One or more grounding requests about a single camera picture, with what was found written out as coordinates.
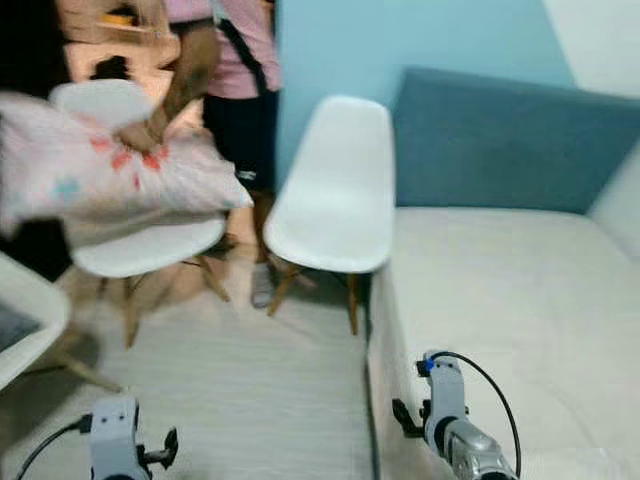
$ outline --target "upholstered headboard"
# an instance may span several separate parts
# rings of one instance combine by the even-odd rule
[[[394,111],[401,206],[586,212],[640,136],[640,102],[422,68]]]

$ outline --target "black cable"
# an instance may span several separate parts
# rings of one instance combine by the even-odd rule
[[[504,394],[500,390],[500,387],[498,387],[496,382],[493,381],[491,376],[489,376],[489,374],[487,372],[485,372],[480,367],[480,365],[475,363],[470,358],[467,358],[464,355],[460,355],[459,353],[454,353],[454,352],[438,352],[438,353],[435,353],[435,354],[431,355],[428,358],[428,360],[427,360],[427,369],[431,370],[431,368],[433,368],[433,366],[434,366],[435,359],[436,358],[440,358],[440,357],[457,358],[458,360],[462,360],[463,362],[471,365],[473,368],[475,368],[478,371],[478,373],[480,373],[480,375],[482,375],[485,378],[485,380],[487,380],[491,384],[493,389],[496,391],[496,393],[500,397],[500,400],[502,401],[502,405],[504,406],[505,410],[507,411],[507,417],[509,417],[509,424],[511,425],[511,431],[513,432],[513,443],[515,444],[515,447],[516,447],[516,477],[520,478],[520,472],[521,472],[521,469],[522,469],[522,452],[520,450],[520,436],[518,435],[518,427],[516,427],[516,421],[513,418],[513,413],[511,412],[511,407],[509,407],[509,402],[507,402],[507,399],[505,398]]]
[[[51,443],[53,443],[65,433],[72,432],[73,430],[78,430],[80,431],[80,433],[89,432],[89,430],[91,430],[91,418],[91,415],[84,415],[82,418],[79,418],[75,422],[70,423],[66,427],[62,427],[60,430],[47,437],[40,445],[37,446],[37,448],[33,452],[31,452],[31,455],[27,457],[27,459],[22,464],[22,468],[20,468],[20,471],[15,476],[14,480],[22,480],[22,477],[24,477],[24,474],[27,473],[27,470],[29,469],[33,461],[37,458],[37,456],[40,455],[45,448],[51,445]]]

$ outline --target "white wall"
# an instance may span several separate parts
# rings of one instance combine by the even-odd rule
[[[579,87],[640,97],[640,0],[544,0]]]

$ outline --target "wall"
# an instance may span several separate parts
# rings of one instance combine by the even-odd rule
[[[541,1],[279,0],[279,181],[323,96],[391,106],[406,65],[573,85]]]
[[[640,2],[544,0],[579,87],[640,97]]]

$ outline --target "wooden chair leg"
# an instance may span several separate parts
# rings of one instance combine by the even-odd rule
[[[122,387],[120,385],[100,375],[98,372],[91,370],[86,364],[82,363],[80,360],[73,358],[67,353],[56,354],[56,360],[60,362],[62,366],[68,368],[69,371],[73,372],[92,385],[104,388],[108,392],[112,393],[122,392]]]
[[[202,255],[199,255],[196,258],[198,260],[198,263],[200,264],[200,267],[202,268],[202,273],[204,274],[204,278],[207,280],[207,283],[209,284],[211,289],[214,292],[216,292],[223,301],[229,302],[231,300],[229,298],[229,294],[227,293],[227,291],[224,289],[224,287],[216,277],[216,274],[213,273],[213,270],[211,269],[211,265],[209,265],[209,262],[207,261],[207,259],[204,258]]]
[[[133,279],[124,279],[124,346],[131,348],[138,333],[138,314],[133,305]]]
[[[287,290],[289,290],[289,287],[291,286],[293,279],[296,278],[299,271],[300,271],[300,267],[298,267],[297,265],[289,266],[289,268],[287,269],[287,273],[285,274],[284,278],[280,282],[280,285],[278,285],[276,294],[273,297],[273,300],[271,301],[271,305],[269,305],[269,312],[267,313],[267,315],[269,315],[270,317],[273,317],[276,314],[276,311],[280,307],[280,304],[282,303],[282,300],[284,299],[284,296],[287,293]]]
[[[349,320],[351,322],[351,333],[358,335],[358,275],[350,273],[347,275],[349,286]]]

